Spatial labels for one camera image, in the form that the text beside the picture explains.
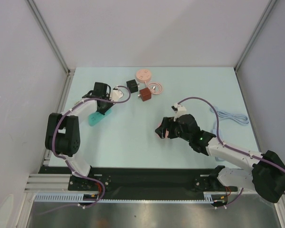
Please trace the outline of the pink cube adapter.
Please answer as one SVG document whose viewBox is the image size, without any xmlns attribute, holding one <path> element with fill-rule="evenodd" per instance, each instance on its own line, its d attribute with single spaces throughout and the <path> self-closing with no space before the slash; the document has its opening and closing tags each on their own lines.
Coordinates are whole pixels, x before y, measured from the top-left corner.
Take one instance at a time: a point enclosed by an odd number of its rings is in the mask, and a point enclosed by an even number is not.
<svg viewBox="0 0 285 228">
<path fill-rule="evenodd" d="M 155 129 L 155 133 L 161 138 L 167 138 L 169 132 L 167 131 L 167 127 L 165 123 L 161 123 L 156 129 Z"/>
</svg>

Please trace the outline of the teal triangular power strip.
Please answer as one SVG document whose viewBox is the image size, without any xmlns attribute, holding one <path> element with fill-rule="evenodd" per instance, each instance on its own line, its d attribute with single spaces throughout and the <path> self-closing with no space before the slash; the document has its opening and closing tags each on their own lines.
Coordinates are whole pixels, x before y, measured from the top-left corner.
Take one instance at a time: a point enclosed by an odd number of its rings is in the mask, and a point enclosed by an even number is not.
<svg viewBox="0 0 285 228">
<path fill-rule="evenodd" d="M 100 121 L 106 118 L 108 115 L 112 113 L 112 109 L 109 109 L 105 112 L 105 114 L 101 114 L 99 112 L 95 112 L 89 115 L 88 117 L 88 124 L 92 127 L 97 125 Z"/>
</svg>

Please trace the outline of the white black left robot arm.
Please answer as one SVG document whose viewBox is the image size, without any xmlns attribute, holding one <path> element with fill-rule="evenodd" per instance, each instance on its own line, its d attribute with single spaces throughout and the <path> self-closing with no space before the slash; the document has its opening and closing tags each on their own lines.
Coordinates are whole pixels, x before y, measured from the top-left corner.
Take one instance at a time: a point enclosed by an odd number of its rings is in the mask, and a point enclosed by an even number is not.
<svg viewBox="0 0 285 228">
<path fill-rule="evenodd" d="M 91 114 L 105 113 L 123 97 L 117 87 L 96 82 L 93 90 L 64 113 L 51 113 L 48 117 L 45 137 L 46 149 L 52 151 L 58 158 L 63 159 L 71 172 L 80 176 L 79 185 L 85 190 L 95 186 L 95 177 L 90 175 L 90 165 L 79 155 L 80 124 Z"/>
</svg>

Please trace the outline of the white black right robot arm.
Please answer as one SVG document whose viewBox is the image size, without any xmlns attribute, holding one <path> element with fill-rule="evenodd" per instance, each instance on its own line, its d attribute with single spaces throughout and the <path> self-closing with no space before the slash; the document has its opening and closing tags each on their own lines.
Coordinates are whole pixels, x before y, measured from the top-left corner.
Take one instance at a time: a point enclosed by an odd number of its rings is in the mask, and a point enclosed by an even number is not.
<svg viewBox="0 0 285 228">
<path fill-rule="evenodd" d="M 285 164 L 273 151 L 261 153 L 229 146 L 218 136 L 201 130 L 191 114 L 164 117 L 155 133 L 162 139 L 181 138 L 197 153 L 236 165 L 236 169 L 218 168 L 218 174 L 209 179 L 214 190 L 225 186 L 250 189 L 271 203 L 277 203 L 285 192 Z"/>
</svg>

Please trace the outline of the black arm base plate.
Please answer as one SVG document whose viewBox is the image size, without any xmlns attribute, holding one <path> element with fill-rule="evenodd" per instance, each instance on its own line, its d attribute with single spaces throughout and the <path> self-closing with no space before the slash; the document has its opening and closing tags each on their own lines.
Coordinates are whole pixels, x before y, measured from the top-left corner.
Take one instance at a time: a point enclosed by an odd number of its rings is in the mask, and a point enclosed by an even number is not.
<svg viewBox="0 0 285 228">
<path fill-rule="evenodd" d="M 205 192 L 236 192 L 214 179 L 215 169 L 92 168 L 88 180 L 70 176 L 69 191 L 96 191 L 106 200 L 200 200 Z"/>
</svg>

